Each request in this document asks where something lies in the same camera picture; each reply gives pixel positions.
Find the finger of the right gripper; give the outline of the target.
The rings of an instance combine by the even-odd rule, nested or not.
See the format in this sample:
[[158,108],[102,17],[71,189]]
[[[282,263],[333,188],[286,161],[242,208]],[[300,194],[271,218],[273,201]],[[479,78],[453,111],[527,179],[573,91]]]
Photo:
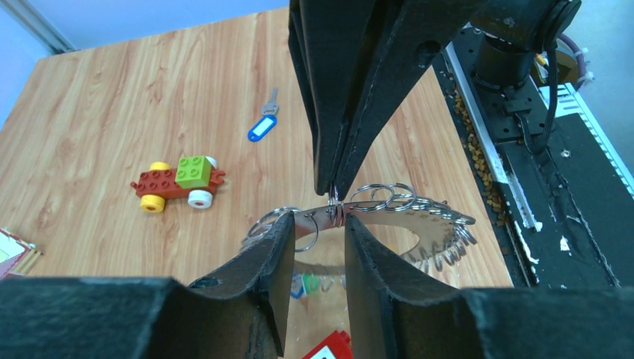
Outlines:
[[484,1],[390,2],[390,19],[372,55],[337,162],[333,193],[338,198],[347,195],[373,141],[434,57],[484,5]]
[[387,122],[363,111],[395,1],[291,1],[289,51],[310,125],[316,194],[347,194]]

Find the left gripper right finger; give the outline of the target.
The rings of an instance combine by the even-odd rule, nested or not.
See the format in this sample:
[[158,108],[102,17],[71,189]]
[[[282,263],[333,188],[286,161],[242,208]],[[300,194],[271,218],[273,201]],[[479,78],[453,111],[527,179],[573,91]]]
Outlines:
[[449,286],[355,216],[345,225],[355,358],[631,358],[633,289]]

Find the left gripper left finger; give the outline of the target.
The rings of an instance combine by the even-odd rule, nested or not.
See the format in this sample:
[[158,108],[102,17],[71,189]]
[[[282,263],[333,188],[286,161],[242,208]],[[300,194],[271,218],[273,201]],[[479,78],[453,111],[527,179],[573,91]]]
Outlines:
[[295,219],[184,285],[171,277],[1,282],[3,358],[278,358],[285,351]]

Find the large metal keyring with rings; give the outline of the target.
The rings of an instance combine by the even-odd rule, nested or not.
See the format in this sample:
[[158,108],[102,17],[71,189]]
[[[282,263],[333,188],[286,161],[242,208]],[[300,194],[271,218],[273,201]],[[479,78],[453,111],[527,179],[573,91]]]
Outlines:
[[453,266],[466,256],[469,246],[477,243],[468,230],[476,222],[474,218],[444,202],[423,197],[408,185],[368,184],[359,187],[355,193],[365,192],[369,193],[366,201],[330,200],[328,205],[313,209],[302,210],[294,206],[273,209],[249,229],[241,249],[246,251],[261,242],[274,223],[288,213],[295,217],[297,239],[312,236],[308,245],[297,249],[299,253],[310,250],[323,232],[344,227],[349,215],[365,225],[404,228],[416,235],[417,243],[400,257],[425,273]]

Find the key with blue tag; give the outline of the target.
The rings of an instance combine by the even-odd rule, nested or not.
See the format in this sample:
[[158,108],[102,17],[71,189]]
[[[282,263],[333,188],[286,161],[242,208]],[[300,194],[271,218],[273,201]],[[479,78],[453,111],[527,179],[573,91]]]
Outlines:
[[278,88],[273,88],[268,101],[261,107],[260,120],[247,133],[247,139],[251,142],[262,140],[277,124],[277,104]]

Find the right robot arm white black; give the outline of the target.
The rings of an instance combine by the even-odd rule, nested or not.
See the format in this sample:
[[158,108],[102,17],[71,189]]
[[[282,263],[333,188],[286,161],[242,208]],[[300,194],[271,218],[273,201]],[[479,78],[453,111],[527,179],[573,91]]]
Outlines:
[[289,51],[313,141],[314,190],[343,199],[369,148],[466,25],[492,47],[551,49],[579,1],[291,1]]

